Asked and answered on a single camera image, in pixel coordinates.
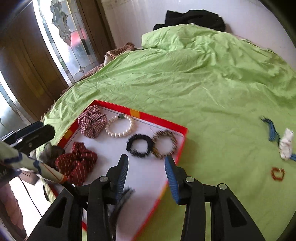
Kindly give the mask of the left hand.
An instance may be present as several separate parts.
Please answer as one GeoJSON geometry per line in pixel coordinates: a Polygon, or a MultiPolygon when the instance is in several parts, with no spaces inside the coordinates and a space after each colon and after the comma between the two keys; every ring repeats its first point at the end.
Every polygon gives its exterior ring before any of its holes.
{"type": "Polygon", "coordinates": [[[1,207],[4,207],[3,214],[9,229],[19,240],[26,240],[27,233],[23,226],[22,211],[9,183],[1,187],[1,204],[1,207]]]}

